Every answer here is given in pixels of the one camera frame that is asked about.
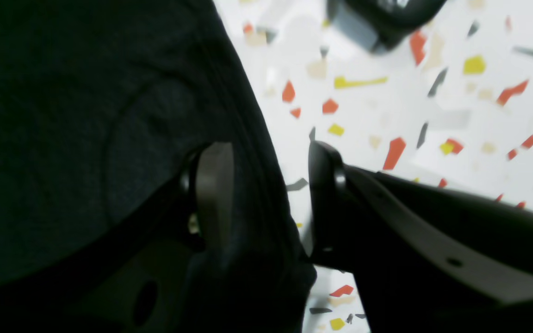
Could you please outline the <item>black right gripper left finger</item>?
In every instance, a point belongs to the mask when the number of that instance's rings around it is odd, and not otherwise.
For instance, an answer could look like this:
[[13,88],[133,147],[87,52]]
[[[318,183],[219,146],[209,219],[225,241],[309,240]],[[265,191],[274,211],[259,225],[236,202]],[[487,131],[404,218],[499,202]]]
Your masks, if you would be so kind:
[[195,254],[231,235],[234,152],[194,149],[125,222],[30,276],[0,286],[0,333],[169,333]]

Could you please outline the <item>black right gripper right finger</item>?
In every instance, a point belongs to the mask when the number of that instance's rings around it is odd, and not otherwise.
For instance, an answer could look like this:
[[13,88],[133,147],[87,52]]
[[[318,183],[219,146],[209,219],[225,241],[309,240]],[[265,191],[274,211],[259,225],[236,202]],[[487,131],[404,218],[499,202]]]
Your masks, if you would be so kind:
[[533,211],[309,147],[313,250],[353,274],[373,333],[533,333]]

